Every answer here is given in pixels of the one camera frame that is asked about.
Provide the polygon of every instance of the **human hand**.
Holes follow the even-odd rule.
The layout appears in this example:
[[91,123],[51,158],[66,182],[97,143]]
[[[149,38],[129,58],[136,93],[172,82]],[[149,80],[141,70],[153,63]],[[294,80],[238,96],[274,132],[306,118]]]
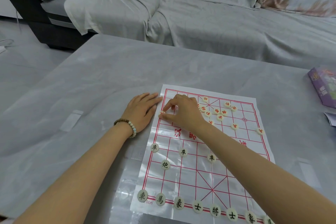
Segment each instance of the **human hand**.
[[156,103],[162,100],[157,98],[158,93],[144,93],[132,98],[128,103],[122,119],[130,120],[136,128],[137,133],[143,130],[151,120],[156,110]]
[[169,108],[174,109],[176,105],[178,106],[176,115],[162,113],[159,117],[167,121],[172,121],[179,127],[192,133],[195,133],[197,128],[206,123],[197,107],[197,100],[195,98],[176,94],[173,99],[168,101],[163,111],[166,112]]

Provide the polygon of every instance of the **table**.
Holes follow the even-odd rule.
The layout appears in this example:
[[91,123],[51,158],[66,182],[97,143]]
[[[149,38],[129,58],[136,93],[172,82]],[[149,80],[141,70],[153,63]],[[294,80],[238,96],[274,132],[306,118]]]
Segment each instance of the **table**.
[[[336,131],[323,114],[334,109],[321,104],[307,72],[96,35],[0,117],[0,213],[21,214],[134,95],[160,92],[164,83],[256,98],[276,164],[336,202]],[[73,110],[84,113],[61,131]],[[149,131],[125,143],[85,223],[171,223],[129,211]]]

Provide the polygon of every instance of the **sofa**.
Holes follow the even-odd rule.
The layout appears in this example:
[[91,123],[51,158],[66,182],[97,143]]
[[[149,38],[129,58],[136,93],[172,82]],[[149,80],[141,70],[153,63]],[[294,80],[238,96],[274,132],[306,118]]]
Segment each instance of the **sofa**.
[[101,33],[306,69],[336,65],[328,1],[11,0],[51,48],[76,50]]

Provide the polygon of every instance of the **beaded bracelet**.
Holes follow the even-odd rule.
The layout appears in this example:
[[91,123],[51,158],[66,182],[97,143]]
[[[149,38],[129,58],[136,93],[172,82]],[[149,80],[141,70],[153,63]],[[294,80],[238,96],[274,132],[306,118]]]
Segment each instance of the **beaded bracelet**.
[[136,134],[137,134],[137,129],[135,128],[135,126],[133,125],[133,123],[130,122],[129,120],[126,120],[126,119],[118,119],[118,120],[116,120],[116,121],[114,122],[114,126],[115,126],[118,122],[121,122],[121,121],[123,121],[123,122],[127,122],[127,123],[131,126],[131,128],[133,129],[133,135],[130,136],[129,138],[133,138],[133,137],[135,137]]

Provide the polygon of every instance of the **white wall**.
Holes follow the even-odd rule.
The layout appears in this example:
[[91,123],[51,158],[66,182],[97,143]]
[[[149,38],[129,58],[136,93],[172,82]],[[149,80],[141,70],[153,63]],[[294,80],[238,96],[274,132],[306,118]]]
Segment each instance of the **white wall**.
[[16,10],[9,0],[0,0],[0,16],[16,18]]

